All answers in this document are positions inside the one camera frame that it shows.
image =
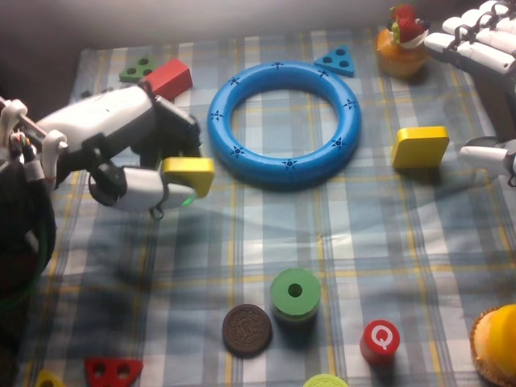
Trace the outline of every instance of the cupcake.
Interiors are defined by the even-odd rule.
[[[516,386],[516,304],[485,311],[469,338],[476,370],[502,387]]]
[[[417,19],[410,5],[392,9],[387,28],[377,37],[377,59],[380,69],[398,78],[415,75],[427,62],[428,54],[424,40],[428,36],[429,25]]]

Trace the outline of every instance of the strawberry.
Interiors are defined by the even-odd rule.
[[[416,23],[414,19],[398,19],[396,24],[399,29],[399,43],[405,43],[409,40],[415,39],[426,30],[424,26]]]
[[[403,19],[408,18],[415,20],[416,13],[414,12],[414,8],[410,4],[401,4],[400,6],[393,6],[391,9],[393,14],[393,19]]]

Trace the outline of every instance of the checkered cloth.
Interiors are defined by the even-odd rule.
[[[208,107],[228,79],[270,60],[311,63],[347,44],[356,75],[344,80],[360,103],[362,135],[341,173],[296,193],[244,185],[217,163],[208,198],[161,221],[100,206],[86,173],[74,173],[55,192],[56,252],[33,298],[17,386],[32,387],[46,368],[82,387],[89,356],[141,359],[136,385],[143,387],[300,387],[319,373],[350,387],[481,385],[468,334],[483,310],[516,302],[516,190],[458,157],[467,140],[493,133],[471,79],[435,61],[411,84],[381,75],[377,32],[84,51],[72,101],[85,90],[120,87],[118,73],[141,56],[185,62],[193,88],[176,103],[199,119],[209,156]],[[321,147],[335,130],[331,107],[299,91],[249,98],[232,122],[245,147],[282,157]],[[440,173],[394,172],[398,129],[436,125],[451,138]],[[137,157],[127,151],[115,162]],[[266,352],[230,356],[221,339],[227,311],[248,302],[272,317],[271,281],[297,266],[322,286],[312,334],[292,337],[273,319]],[[364,326],[377,318],[402,337],[386,374],[370,369],[359,350]]]

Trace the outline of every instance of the green light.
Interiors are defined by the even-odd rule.
[[[192,204],[195,200],[195,196],[190,196],[188,199],[186,199],[183,204],[181,204],[181,207],[187,207],[190,204]]]

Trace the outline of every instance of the star pattern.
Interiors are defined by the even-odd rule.
[[[298,161],[288,159],[287,161],[282,161],[281,163],[285,165],[285,171],[288,171],[290,169],[295,170],[296,164],[298,163]]]
[[[245,155],[245,152],[243,151],[243,147],[237,148],[235,145],[233,145],[233,152],[231,152],[232,155],[235,155],[235,158],[239,158],[240,155]]]
[[[352,108],[354,108],[356,106],[356,101],[352,101],[351,99],[347,99],[347,103],[342,105],[342,107],[346,107],[351,110]]]
[[[211,116],[211,120],[213,121],[214,119],[216,119],[218,121],[219,118],[222,118],[224,117],[224,114],[222,113],[219,113],[218,110],[215,111],[214,113],[210,113],[210,116]]]
[[[333,139],[331,142],[333,143],[331,146],[332,146],[332,147],[337,147],[337,148],[339,149],[339,152],[340,152],[340,149],[341,149],[344,145],[346,145],[345,143],[343,143],[343,141],[342,141],[342,138],[341,138],[341,137],[339,137],[338,139]]]
[[[271,67],[274,67],[276,66],[276,70],[279,70],[280,69],[280,66],[282,66],[283,64],[281,62],[274,62],[273,64],[271,64]]]

